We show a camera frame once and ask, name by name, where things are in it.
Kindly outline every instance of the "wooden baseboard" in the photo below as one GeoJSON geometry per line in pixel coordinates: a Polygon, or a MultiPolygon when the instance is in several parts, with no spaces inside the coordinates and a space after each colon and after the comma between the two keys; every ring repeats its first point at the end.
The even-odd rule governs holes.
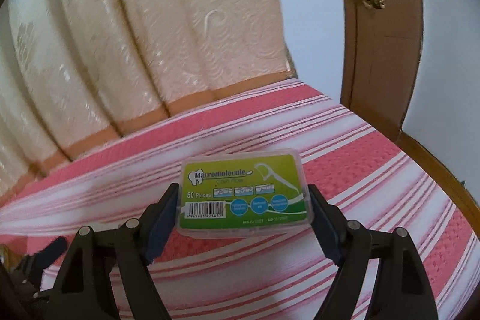
{"type": "Polygon", "coordinates": [[[463,213],[477,237],[480,237],[480,208],[467,189],[453,176],[448,168],[406,133],[400,132],[397,146],[438,183],[463,213]]]}

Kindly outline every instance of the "blue circle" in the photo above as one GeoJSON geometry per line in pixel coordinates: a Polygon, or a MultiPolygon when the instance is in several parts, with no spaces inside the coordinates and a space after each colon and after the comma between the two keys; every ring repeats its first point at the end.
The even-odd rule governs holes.
{"type": "Polygon", "coordinates": [[[248,210],[248,204],[244,199],[235,199],[230,204],[230,211],[236,216],[243,216],[248,210]]]}
{"type": "Polygon", "coordinates": [[[289,200],[282,194],[274,195],[270,203],[275,211],[284,211],[289,207],[289,200]]]}
{"type": "Polygon", "coordinates": [[[268,209],[268,202],[263,197],[255,197],[251,200],[250,207],[256,214],[264,214],[268,209]]]}

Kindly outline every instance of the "silver screw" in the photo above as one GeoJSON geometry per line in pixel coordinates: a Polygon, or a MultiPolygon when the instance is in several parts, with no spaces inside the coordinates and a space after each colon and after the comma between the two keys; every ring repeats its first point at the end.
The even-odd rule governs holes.
{"type": "Polygon", "coordinates": [[[87,236],[90,233],[90,227],[89,226],[83,226],[78,230],[78,234],[80,236],[87,236]]]}
{"type": "Polygon", "coordinates": [[[398,236],[400,236],[401,238],[406,238],[406,236],[409,234],[407,232],[407,230],[403,227],[398,227],[397,229],[395,229],[395,232],[397,233],[398,236]]]}
{"type": "Polygon", "coordinates": [[[349,220],[346,225],[350,229],[359,229],[361,224],[357,220],[349,220]]]}
{"type": "Polygon", "coordinates": [[[132,229],[138,227],[138,224],[140,224],[140,222],[137,219],[129,219],[125,225],[127,228],[132,229]]]}

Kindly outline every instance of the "tooth logo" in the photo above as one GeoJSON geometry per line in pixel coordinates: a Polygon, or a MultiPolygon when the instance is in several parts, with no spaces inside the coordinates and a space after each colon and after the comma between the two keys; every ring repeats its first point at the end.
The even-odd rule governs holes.
{"type": "Polygon", "coordinates": [[[203,170],[200,168],[188,174],[188,179],[194,186],[200,185],[203,181],[203,170]]]}

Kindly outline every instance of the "white wall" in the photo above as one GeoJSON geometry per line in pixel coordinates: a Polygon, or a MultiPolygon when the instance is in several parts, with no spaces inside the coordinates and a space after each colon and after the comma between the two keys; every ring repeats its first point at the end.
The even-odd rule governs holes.
{"type": "Polygon", "coordinates": [[[423,48],[403,131],[480,202],[480,0],[423,0],[423,48]]]}
{"type": "Polygon", "coordinates": [[[298,77],[340,102],[345,45],[343,0],[280,0],[285,41],[298,77]]]}

